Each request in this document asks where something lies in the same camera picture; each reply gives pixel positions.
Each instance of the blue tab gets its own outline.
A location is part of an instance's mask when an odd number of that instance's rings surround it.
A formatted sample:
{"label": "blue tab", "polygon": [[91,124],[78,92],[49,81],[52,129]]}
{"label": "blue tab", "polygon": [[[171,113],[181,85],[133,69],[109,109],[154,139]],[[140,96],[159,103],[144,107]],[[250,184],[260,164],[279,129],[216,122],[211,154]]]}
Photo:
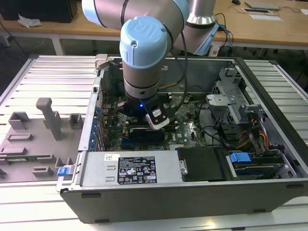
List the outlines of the blue tab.
{"label": "blue tab", "polygon": [[68,177],[69,176],[70,167],[60,167],[58,169],[58,177]]}
{"label": "blue tab", "polygon": [[248,153],[240,153],[240,152],[236,152],[236,153],[232,153],[229,155],[230,160],[232,163],[234,162],[251,162],[251,159],[249,157]]}

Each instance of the black box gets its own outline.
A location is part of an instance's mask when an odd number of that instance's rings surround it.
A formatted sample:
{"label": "black box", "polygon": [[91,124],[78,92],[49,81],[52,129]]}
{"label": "black box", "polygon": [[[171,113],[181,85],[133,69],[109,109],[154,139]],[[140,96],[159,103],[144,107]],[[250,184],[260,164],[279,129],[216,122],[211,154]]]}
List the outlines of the black box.
{"label": "black box", "polygon": [[17,20],[20,14],[41,21],[70,23],[77,13],[77,1],[0,0],[0,13],[5,20]]}

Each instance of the motherboard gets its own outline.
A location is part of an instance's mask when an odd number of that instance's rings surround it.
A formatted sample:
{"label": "motherboard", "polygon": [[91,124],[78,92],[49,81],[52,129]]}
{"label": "motherboard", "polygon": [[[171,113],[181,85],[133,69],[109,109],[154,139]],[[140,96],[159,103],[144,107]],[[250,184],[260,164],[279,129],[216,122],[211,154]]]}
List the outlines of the motherboard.
{"label": "motherboard", "polygon": [[[204,133],[196,120],[200,101],[186,100],[185,104],[160,130],[149,127],[145,118],[129,117],[117,109],[122,99],[109,97],[103,103],[106,151],[175,150],[178,147],[207,146]],[[174,95],[165,107],[177,105],[181,96]]]}

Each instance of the ur logo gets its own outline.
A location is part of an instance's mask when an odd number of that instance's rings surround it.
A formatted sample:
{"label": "ur logo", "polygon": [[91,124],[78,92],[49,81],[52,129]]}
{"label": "ur logo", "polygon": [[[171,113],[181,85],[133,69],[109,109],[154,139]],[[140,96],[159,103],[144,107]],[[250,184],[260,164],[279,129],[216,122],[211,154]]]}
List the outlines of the ur logo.
{"label": "ur logo", "polygon": [[149,24],[148,22],[138,19],[132,29],[140,34],[143,34],[145,38],[150,38],[156,31],[157,25]]}

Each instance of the warning label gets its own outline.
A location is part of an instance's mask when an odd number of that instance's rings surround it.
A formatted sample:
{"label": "warning label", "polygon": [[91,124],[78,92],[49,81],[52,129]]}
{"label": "warning label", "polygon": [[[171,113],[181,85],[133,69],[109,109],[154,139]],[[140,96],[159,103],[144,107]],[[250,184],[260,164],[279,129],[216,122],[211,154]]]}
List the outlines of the warning label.
{"label": "warning label", "polygon": [[154,156],[120,157],[117,182],[119,184],[157,183]]}

